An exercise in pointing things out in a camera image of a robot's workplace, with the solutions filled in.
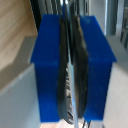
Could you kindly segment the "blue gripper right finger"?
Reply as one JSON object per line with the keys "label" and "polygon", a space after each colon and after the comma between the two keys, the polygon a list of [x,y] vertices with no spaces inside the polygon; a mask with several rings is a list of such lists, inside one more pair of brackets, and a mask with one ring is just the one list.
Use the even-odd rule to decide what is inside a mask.
{"label": "blue gripper right finger", "polygon": [[116,57],[94,16],[73,18],[73,64],[78,117],[102,120]]}

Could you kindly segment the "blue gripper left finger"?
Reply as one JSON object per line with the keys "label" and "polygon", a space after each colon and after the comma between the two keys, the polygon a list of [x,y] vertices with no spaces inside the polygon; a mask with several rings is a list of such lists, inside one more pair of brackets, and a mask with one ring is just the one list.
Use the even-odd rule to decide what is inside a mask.
{"label": "blue gripper left finger", "polygon": [[40,120],[58,122],[57,84],[60,67],[60,24],[58,15],[44,15],[31,62],[35,66]]}

